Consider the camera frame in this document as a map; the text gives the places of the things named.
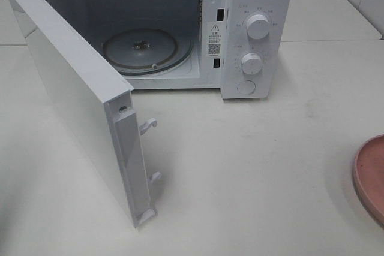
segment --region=warning sticker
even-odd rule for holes
[[[207,23],[206,39],[208,43],[207,53],[209,56],[221,55],[221,36],[224,33],[222,22],[213,21]]]

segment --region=microwave oven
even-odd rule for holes
[[[10,0],[46,91],[135,227],[155,214],[135,89],[268,95],[290,0]]]

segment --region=pink plate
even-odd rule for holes
[[[353,180],[361,201],[384,225],[384,135],[361,146],[356,154]]]

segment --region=power knob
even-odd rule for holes
[[[248,53],[241,58],[241,69],[244,74],[254,75],[263,68],[263,61],[256,53]]]
[[[247,20],[247,33],[253,39],[262,39],[269,33],[270,22],[267,15],[257,13]]]

